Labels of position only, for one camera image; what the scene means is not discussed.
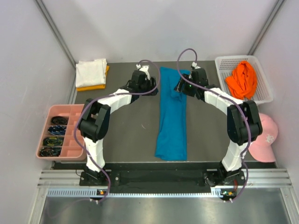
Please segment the blue t shirt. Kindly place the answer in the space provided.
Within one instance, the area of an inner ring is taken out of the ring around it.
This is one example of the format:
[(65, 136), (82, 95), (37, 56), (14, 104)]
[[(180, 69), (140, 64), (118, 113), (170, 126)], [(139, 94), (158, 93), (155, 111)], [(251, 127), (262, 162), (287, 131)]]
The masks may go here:
[(160, 119), (155, 156), (165, 161), (187, 160), (186, 95), (176, 92), (177, 70), (161, 67)]

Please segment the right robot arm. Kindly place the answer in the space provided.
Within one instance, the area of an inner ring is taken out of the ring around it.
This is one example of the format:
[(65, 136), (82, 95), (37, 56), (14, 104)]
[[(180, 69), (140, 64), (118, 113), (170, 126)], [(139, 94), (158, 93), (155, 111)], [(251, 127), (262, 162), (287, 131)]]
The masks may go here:
[(256, 103), (252, 100), (239, 100), (215, 85), (210, 85), (206, 71), (195, 64), (192, 65), (189, 75), (181, 75), (174, 90), (196, 97), (226, 115), (230, 139), (227, 152), (217, 170), (205, 172), (204, 179), (211, 187), (230, 184), (241, 173), (249, 146), (263, 131)]

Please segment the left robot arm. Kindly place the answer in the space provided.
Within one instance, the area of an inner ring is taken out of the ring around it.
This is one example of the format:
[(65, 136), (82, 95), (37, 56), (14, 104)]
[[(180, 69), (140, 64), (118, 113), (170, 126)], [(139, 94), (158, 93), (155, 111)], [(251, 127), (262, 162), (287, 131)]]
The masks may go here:
[(110, 115), (123, 106), (135, 102), (140, 96), (155, 96), (158, 93), (155, 77), (150, 76), (148, 65), (138, 65), (131, 79), (115, 93), (101, 99), (87, 99), (78, 130), (87, 150), (85, 174), (90, 180), (101, 185), (106, 174), (103, 156), (103, 139), (108, 132)]

